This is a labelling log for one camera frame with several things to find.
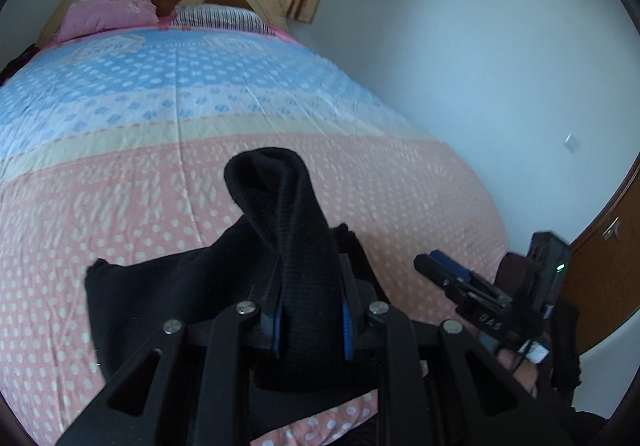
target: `human hand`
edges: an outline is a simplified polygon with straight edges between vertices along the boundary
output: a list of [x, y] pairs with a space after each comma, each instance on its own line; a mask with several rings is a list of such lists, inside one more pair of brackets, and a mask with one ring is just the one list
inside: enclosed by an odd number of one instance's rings
[[[511, 372], [520, 361], [520, 355], [509, 349], [501, 349], [496, 359], [500, 365]], [[536, 381], [538, 381], [538, 368], [529, 360], [525, 359], [513, 373], [513, 377], [527, 392], [531, 393], [534, 386], [536, 386]]]

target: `pink pillow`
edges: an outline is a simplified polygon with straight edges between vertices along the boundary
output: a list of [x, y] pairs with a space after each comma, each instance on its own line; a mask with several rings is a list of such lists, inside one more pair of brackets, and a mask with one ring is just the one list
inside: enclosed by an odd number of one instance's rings
[[157, 25], [151, 0], [81, 0], [69, 6], [56, 40], [66, 42], [104, 30]]

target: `bedspread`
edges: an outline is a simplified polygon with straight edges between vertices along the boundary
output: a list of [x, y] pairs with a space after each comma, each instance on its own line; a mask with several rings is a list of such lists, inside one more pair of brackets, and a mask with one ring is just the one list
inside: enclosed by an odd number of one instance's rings
[[[239, 217], [222, 176], [238, 152], [299, 153], [329, 224], [356, 232], [413, 319], [453, 314], [413, 270], [417, 253], [440, 248], [491, 278], [506, 251], [493, 202], [446, 144], [268, 36], [138, 29], [44, 51], [0, 88], [0, 129], [0, 392], [41, 445], [104, 384], [86, 267], [214, 242]], [[347, 407], [337, 431], [328, 411], [260, 444], [327, 444], [374, 411], [371, 399]]]

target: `pink polka dot fabric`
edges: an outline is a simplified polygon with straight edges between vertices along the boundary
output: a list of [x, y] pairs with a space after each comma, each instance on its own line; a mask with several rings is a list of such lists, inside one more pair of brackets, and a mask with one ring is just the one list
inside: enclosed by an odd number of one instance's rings
[[[38, 444], [54, 444], [104, 385], [86, 267], [97, 257], [133, 264], [215, 242], [240, 215], [224, 166], [263, 146], [302, 156], [329, 224], [356, 232], [389, 298], [411, 318], [439, 323], [454, 315], [414, 271], [417, 253], [440, 248], [488, 279], [495, 274], [507, 243], [497, 210], [462, 160], [430, 139], [206, 137], [25, 173], [0, 183], [0, 392]], [[375, 395], [365, 394], [254, 446], [328, 444], [376, 409]]]

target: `wooden door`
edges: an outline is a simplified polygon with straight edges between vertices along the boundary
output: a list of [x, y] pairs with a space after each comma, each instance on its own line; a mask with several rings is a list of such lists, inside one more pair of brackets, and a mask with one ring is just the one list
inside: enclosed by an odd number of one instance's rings
[[[640, 156], [609, 204], [572, 244], [562, 295], [580, 310], [580, 353], [604, 340], [640, 307], [639, 168]], [[617, 232], [611, 226], [616, 221]]]

